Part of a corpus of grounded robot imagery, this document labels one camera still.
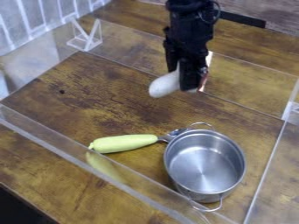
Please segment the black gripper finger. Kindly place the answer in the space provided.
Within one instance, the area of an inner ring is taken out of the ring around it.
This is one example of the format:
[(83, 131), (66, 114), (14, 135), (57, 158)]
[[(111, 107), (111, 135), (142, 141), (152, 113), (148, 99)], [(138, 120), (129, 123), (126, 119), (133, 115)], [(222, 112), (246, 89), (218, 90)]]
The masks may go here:
[(162, 48), (164, 48), (168, 72), (172, 72), (176, 70), (176, 67), (177, 67), (178, 52), (173, 44), (168, 42), (166, 40), (162, 42)]
[(200, 90), (208, 78), (208, 66), (205, 58), (181, 58), (178, 61), (178, 82), (180, 90)]

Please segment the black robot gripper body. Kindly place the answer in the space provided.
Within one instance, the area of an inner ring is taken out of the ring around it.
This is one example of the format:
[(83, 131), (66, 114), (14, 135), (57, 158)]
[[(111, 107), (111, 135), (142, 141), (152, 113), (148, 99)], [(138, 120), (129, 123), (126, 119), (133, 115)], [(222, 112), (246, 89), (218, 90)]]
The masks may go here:
[(206, 44), (213, 37), (214, 14), (212, 8), (169, 8), (169, 25), (164, 27), (164, 40), (172, 43), (180, 58), (208, 56)]

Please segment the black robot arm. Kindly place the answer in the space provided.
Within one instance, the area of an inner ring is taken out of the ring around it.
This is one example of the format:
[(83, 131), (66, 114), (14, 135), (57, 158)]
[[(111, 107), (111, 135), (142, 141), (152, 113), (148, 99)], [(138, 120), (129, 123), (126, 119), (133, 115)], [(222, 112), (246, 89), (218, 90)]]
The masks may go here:
[(168, 71), (178, 70), (180, 90), (200, 88), (208, 75), (206, 43), (213, 36), (212, 0), (166, 0), (169, 25), (162, 48)]

